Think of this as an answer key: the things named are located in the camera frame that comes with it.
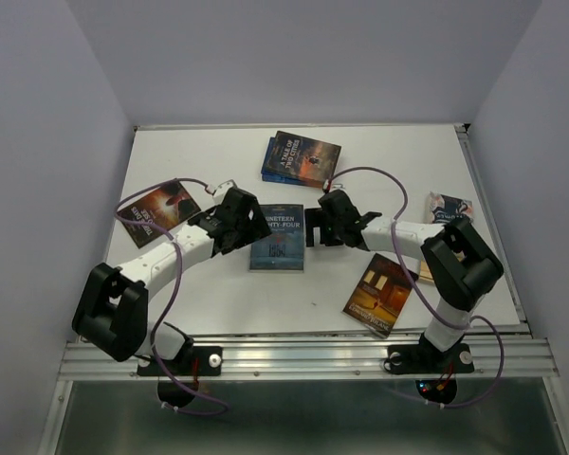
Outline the Nineteen Eighty-Four blue book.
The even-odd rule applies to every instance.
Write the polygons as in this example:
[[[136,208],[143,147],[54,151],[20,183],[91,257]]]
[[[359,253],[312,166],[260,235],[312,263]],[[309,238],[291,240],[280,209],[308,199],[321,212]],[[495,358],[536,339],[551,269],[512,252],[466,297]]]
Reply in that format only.
[[[251,272],[304,271],[304,212],[299,204],[261,206],[271,234],[251,245]]]

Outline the A Tale of Two Cities book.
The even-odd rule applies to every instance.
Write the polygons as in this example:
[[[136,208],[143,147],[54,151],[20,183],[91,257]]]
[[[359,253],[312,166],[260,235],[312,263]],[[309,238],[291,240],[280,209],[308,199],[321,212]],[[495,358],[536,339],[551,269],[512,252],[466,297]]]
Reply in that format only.
[[[321,188],[337,168],[341,147],[336,144],[278,131],[267,169],[277,183]]]

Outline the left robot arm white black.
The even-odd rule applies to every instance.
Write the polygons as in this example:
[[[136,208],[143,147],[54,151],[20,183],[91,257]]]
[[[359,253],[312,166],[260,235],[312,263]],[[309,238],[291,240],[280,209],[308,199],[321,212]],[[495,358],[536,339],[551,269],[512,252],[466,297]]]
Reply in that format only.
[[[74,332],[116,361],[159,355],[170,373],[185,372],[192,364],[192,341],[163,316],[150,321],[151,299],[171,282],[177,291],[187,269],[271,233],[257,197],[233,182],[217,187],[213,201],[212,208],[192,216],[176,234],[169,233],[139,257],[115,267],[95,266],[72,319]]]

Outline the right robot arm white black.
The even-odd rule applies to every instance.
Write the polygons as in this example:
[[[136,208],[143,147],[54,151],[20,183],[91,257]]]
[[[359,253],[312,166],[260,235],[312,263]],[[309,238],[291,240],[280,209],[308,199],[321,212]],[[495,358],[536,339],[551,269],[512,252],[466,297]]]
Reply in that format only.
[[[472,223],[455,218],[446,224],[401,222],[369,211],[360,214],[345,191],[325,194],[319,205],[304,211],[306,245],[314,245],[313,229],[324,246],[391,252],[427,264],[439,293],[432,320],[417,347],[420,364],[438,370],[451,359],[477,304],[504,275],[504,268]]]

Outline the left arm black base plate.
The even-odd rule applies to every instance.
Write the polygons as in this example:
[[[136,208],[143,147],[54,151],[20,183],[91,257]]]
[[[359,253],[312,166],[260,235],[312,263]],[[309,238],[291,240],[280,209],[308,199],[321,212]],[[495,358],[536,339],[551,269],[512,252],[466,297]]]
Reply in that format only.
[[[223,348],[196,345],[175,359],[164,360],[171,374],[179,377],[216,377],[221,374]]]

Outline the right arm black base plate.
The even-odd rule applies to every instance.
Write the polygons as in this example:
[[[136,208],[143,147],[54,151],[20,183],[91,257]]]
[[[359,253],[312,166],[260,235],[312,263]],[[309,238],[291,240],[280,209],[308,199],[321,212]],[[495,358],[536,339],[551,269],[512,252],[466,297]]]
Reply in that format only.
[[[475,371],[472,354],[465,343],[458,343],[445,352],[419,343],[393,345],[381,363],[387,373],[395,375],[440,374],[447,373],[450,368],[453,373]]]

